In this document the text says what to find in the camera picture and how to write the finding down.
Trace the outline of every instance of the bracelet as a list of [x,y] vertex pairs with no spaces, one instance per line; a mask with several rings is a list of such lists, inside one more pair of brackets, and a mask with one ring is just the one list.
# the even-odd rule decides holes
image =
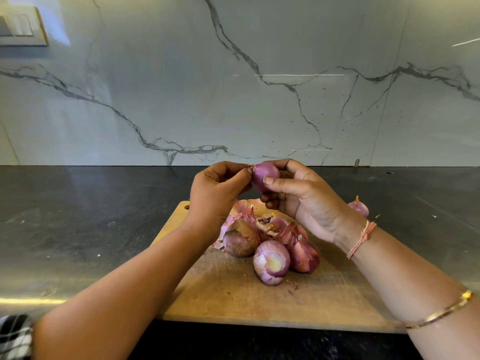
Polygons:
[[365,225],[365,228],[361,232],[360,240],[358,240],[357,244],[346,255],[347,259],[351,259],[353,254],[355,254],[355,252],[357,251],[357,249],[360,248],[360,245],[362,245],[363,242],[368,240],[368,235],[372,232],[373,229],[375,229],[376,226],[377,224],[375,222],[370,222],[369,220],[367,220],[367,224]]
[[441,320],[442,318],[447,317],[448,315],[452,314],[453,312],[458,311],[460,308],[463,308],[472,299],[472,297],[473,297],[472,291],[467,289],[462,294],[460,299],[457,302],[453,303],[451,306],[445,307],[441,311],[436,312],[436,313],[428,316],[424,320],[417,321],[417,322],[405,323],[404,324],[405,328],[407,328],[408,330],[411,330],[411,329],[427,326],[429,324],[432,324],[435,321]]

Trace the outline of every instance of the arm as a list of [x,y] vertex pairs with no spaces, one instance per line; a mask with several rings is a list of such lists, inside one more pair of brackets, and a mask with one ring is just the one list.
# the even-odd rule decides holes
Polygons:
[[[263,195],[262,201],[347,254],[358,242],[366,219],[312,169],[290,159],[272,163],[284,171],[281,179],[265,179],[274,192]],[[457,302],[465,291],[462,284],[378,227],[352,260],[403,322],[425,319]],[[480,300],[474,296],[464,308],[425,327],[408,330],[408,334],[427,360],[478,359]]]
[[250,180],[246,164],[229,162],[197,174],[181,226],[40,319],[33,328],[33,358],[126,359],[185,273],[217,239]]

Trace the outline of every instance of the white marble wall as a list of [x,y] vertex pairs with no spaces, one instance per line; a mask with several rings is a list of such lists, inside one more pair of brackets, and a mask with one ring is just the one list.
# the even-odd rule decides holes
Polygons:
[[480,0],[0,2],[0,164],[480,165]]

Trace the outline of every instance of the black countertop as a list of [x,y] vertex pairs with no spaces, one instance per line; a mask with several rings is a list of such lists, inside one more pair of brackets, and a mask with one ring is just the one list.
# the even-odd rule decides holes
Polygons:
[[[0,166],[0,316],[38,318],[147,248],[201,169]],[[480,168],[315,170],[345,201],[360,195],[383,229],[480,291]],[[188,345],[165,350],[165,328]],[[403,335],[164,321],[152,323],[132,355],[149,345],[170,358],[198,349],[212,359],[418,357]]]

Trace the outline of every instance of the checkered cloth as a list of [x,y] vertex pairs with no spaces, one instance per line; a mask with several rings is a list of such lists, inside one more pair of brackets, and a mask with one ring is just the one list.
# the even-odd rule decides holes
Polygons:
[[0,318],[0,360],[29,360],[32,330],[32,320],[26,314]]

